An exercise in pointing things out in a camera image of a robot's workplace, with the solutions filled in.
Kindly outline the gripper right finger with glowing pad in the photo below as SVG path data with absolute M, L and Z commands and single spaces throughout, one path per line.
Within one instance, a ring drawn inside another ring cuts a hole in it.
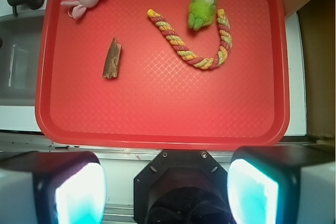
M 240 147 L 227 193 L 236 223 L 335 223 L 335 148 Z

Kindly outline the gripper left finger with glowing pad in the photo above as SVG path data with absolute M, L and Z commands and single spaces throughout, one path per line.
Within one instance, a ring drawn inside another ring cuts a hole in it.
M 102 223 L 106 198 L 92 152 L 1 152 L 1 223 Z

